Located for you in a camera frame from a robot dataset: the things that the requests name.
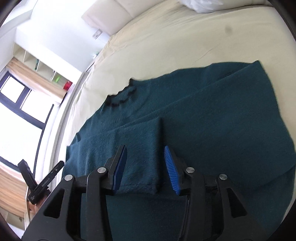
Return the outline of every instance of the metal screw head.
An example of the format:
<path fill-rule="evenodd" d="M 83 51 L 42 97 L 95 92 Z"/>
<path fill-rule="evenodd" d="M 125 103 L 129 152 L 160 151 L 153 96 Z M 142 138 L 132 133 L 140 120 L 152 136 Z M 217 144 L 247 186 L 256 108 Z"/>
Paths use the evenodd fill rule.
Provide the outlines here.
<path fill-rule="evenodd" d="M 226 179 L 227 179 L 227 175 L 226 175 L 226 174 L 220 174 L 220 175 L 219 175 L 219 178 L 220 178 L 221 180 L 226 180 Z"/>
<path fill-rule="evenodd" d="M 98 173 L 104 173 L 105 171 L 106 171 L 106 168 L 104 168 L 104 167 L 100 167 L 98 169 Z"/>
<path fill-rule="evenodd" d="M 194 170 L 194 168 L 193 167 L 188 167 L 188 168 L 186 168 L 186 172 L 188 172 L 188 173 L 193 173 L 195 170 Z"/>
<path fill-rule="evenodd" d="M 67 176 L 65 176 L 65 180 L 66 180 L 66 181 L 70 181 L 70 180 L 72 180 L 72 178 L 73 178 L 72 175 L 67 175 Z"/>

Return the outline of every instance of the black clamp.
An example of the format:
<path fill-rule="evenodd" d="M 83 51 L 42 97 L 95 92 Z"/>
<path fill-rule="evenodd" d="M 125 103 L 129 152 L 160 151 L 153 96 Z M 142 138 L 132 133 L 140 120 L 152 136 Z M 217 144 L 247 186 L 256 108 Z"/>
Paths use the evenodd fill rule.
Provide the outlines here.
<path fill-rule="evenodd" d="M 204 176 L 165 147 L 165 163 L 177 195 L 187 196 L 178 241 L 263 241 L 267 234 L 247 212 L 225 174 Z"/>
<path fill-rule="evenodd" d="M 86 193 L 87 241 L 112 241 L 106 196 L 120 187 L 127 160 L 127 149 L 121 145 L 114 157 L 89 175 L 66 175 L 48 196 L 22 241 L 83 241 L 80 233 L 81 196 Z"/>
<path fill-rule="evenodd" d="M 32 204 L 35 205 L 41 199 L 43 199 L 44 196 L 48 196 L 50 194 L 48 185 L 55 178 L 57 173 L 63 168 L 64 162 L 60 161 L 39 184 L 36 183 L 34 176 L 25 160 L 21 160 L 17 166 L 30 190 L 28 199 Z"/>

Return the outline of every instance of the white bedsheet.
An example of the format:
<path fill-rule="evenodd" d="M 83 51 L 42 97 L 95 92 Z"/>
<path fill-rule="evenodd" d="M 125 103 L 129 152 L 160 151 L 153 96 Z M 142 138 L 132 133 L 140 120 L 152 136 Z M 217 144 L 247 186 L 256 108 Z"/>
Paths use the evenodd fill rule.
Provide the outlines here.
<path fill-rule="evenodd" d="M 130 78 L 256 60 L 272 82 L 281 116 L 296 143 L 296 43 L 277 11 L 256 6 L 197 14 L 167 0 L 112 36 L 74 100 L 63 144 L 69 145 L 106 96 L 117 94 Z"/>

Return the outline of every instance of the headboard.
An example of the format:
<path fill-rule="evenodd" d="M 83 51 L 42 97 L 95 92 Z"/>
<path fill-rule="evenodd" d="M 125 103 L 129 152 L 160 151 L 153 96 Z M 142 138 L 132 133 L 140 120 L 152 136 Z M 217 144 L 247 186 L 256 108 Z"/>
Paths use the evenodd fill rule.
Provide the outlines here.
<path fill-rule="evenodd" d="M 109 35 L 121 30 L 128 22 L 164 0 L 97 0 L 82 19 L 93 28 Z"/>

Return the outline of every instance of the teal knit fabric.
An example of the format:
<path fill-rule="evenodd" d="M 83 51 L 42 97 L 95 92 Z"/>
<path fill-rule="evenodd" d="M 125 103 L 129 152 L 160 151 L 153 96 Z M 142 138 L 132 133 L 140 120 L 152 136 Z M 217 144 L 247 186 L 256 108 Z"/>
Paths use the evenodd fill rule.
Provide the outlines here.
<path fill-rule="evenodd" d="M 63 175 L 87 175 L 125 144 L 122 184 L 107 197 L 114 241 L 177 240 L 184 197 L 173 192 L 164 145 L 205 175 L 226 173 L 268 234 L 292 197 L 296 154 L 259 61 L 131 80 L 86 121 Z"/>

